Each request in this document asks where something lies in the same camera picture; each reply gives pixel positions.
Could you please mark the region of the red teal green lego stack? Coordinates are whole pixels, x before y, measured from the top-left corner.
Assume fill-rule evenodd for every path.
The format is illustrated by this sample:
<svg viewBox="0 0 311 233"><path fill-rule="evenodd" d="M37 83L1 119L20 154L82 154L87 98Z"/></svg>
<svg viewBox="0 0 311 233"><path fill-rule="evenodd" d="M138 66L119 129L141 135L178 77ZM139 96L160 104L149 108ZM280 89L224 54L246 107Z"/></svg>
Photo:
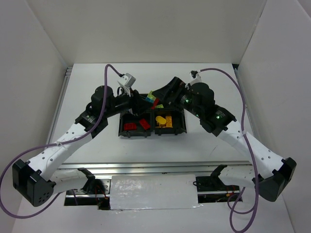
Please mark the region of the red teal green lego stack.
<svg viewBox="0 0 311 233"><path fill-rule="evenodd" d="M153 109L153 110L156 108L156 106L157 106L158 103L159 103L159 99L156 98L156 97L153 95L153 92L152 92L152 91L149 92L149 94L147 95L147 97L145 98L145 100L153 104L152 107L151 107L151 109Z"/></svg>

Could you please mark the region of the yellow rounded lego brick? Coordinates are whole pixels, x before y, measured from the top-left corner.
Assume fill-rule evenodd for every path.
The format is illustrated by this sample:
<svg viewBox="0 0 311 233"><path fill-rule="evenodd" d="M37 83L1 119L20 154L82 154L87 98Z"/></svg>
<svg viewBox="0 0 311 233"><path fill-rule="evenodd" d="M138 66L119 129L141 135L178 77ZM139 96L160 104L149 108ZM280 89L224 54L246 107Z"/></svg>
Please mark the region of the yellow rounded lego brick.
<svg viewBox="0 0 311 233"><path fill-rule="evenodd" d="M156 116L155 117L156 127L157 128L163 128L166 127L166 119L162 116Z"/></svg>

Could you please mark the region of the red flower lego brick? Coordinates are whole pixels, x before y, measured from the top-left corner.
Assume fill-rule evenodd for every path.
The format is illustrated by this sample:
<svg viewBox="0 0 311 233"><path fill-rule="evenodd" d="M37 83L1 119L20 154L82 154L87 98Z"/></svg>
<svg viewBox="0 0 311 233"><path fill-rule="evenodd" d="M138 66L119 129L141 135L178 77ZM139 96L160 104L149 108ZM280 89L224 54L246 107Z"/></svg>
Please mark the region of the red flower lego brick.
<svg viewBox="0 0 311 233"><path fill-rule="evenodd" d="M137 130L137 125L136 123L125 123L123 125L123 130L124 131L135 131Z"/></svg>

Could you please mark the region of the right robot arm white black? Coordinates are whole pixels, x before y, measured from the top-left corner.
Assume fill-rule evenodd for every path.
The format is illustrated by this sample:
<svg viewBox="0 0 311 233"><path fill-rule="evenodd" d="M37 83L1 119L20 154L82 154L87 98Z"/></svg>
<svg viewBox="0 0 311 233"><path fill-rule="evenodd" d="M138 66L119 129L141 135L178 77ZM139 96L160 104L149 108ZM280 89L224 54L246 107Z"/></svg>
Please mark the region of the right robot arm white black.
<svg viewBox="0 0 311 233"><path fill-rule="evenodd" d="M252 169L219 166L213 176L224 185L253 187L262 198L274 202L291 181L296 161L272 152L243 130L234 115L215 103L214 92L206 83L186 85L174 77L153 95L164 104L182 108L199 118L205 131L225 141L253 165Z"/></svg>

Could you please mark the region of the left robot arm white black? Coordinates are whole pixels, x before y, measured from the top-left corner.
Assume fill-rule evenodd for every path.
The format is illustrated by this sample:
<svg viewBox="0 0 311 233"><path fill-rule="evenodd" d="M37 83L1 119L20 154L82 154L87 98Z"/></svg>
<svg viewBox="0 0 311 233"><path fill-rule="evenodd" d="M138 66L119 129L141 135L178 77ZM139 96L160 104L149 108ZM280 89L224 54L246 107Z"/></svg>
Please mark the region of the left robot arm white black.
<svg viewBox="0 0 311 233"><path fill-rule="evenodd" d="M109 117L125 111L139 116L151 107L152 103L137 90L115 97L111 87L97 87L86 109L55 143L45 146L40 154L26 162L19 159L13 163L13 187L34 207L43 205L57 191L88 189L95 177L87 169L78 168L63 177L55 172L108 125Z"/></svg>

